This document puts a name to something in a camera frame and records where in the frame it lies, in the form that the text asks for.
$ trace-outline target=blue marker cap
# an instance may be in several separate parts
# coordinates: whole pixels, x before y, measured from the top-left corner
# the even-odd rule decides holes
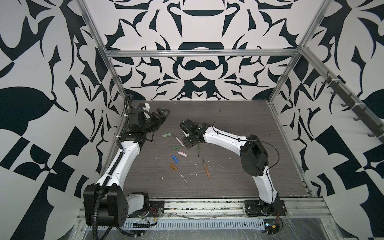
[[[175,160],[176,163],[179,163],[178,159],[175,157],[175,155],[172,155],[173,160]]]

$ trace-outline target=black and white backdrop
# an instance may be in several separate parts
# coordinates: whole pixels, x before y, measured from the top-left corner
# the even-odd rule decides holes
[[[2,239],[58,239],[99,176],[123,100],[73,0],[0,3]]]
[[[380,0],[336,0],[310,49],[380,118],[383,115],[383,18]],[[384,237],[384,145],[331,95],[300,58],[274,105],[296,159],[324,197],[345,237]]]
[[[321,1],[87,0],[109,50],[296,48]],[[267,99],[288,56],[117,58],[135,99]]]

